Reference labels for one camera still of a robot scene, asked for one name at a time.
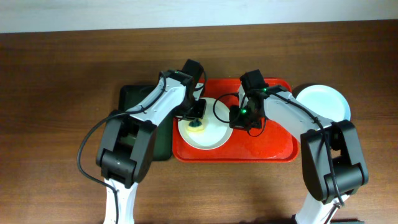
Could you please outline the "green yellow sponge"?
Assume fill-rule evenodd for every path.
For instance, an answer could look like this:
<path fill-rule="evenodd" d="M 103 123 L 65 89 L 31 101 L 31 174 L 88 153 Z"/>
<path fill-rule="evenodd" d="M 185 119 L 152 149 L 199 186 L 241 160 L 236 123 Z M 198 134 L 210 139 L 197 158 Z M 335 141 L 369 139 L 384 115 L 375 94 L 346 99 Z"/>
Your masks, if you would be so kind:
<path fill-rule="evenodd" d="M 194 133 L 203 131 L 204 128 L 205 126 L 200 119 L 195 119 L 193 121 L 190 121 L 189 124 L 187 125 L 187 131 Z"/>

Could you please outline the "white plate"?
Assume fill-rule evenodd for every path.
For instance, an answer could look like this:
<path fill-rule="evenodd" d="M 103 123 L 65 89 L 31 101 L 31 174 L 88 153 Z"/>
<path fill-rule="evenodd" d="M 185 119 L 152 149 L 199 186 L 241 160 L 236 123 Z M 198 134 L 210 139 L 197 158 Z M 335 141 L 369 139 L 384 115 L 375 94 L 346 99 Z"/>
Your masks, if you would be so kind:
<path fill-rule="evenodd" d="M 233 130 L 229 124 L 221 122 L 213 112 L 214 98 L 204 98 L 206 100 L 206 111 L 200 119 L 205 128 L 200 132 L 187 131 L 190 121 L 179 121 L 178 131 L 183 141 L 188 145 L 200 150 L 212 150 L 222 146 L 231 137 Z"/>

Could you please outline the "light blue plate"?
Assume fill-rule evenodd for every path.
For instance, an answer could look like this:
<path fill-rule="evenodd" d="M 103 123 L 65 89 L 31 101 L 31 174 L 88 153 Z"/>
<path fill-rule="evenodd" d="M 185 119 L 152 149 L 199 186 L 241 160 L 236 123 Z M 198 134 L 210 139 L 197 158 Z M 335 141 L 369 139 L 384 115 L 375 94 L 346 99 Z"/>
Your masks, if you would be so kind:
<path fill-rule="evenodd" d="M 324 118 L 336 122 L 351 119 L 348 101 L 330 86 L 310 85 L 299 91 L 295 99 Z"/>

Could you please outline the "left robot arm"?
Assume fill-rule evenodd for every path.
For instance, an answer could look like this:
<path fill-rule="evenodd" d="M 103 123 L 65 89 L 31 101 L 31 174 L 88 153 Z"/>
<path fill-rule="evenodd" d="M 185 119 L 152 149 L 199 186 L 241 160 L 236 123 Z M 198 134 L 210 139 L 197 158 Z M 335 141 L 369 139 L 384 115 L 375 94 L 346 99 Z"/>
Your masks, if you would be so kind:
<path fill-rule="evenodd" d="M 188 121 L 204 116 L 205 86 L 199 83 L 204 74 L 202 68 L 160 72 L 157 86 L 141 102 L 100 121 L 105 129 L 96 165 L 107 191 L 105 223 L 134 223 L 137 187 L 153 160 L 157 128 L 169 115 Z"/>

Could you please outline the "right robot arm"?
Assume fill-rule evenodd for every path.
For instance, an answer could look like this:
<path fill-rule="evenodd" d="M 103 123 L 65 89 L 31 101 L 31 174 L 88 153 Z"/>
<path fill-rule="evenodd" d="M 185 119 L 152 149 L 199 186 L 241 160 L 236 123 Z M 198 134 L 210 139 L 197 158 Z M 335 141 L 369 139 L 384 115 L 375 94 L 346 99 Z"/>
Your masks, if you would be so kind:
<path fill-rule="evenodd" d="M 302 175 L 308 190 L 293 217 L 295 223 L 330 223 L 345 201 L 369 181 L 369 171 L 354 124 L 316 114 L 299 103 L 288 89 L 238 88 L 239 114 L 259 110 L 301 145 Z"/>

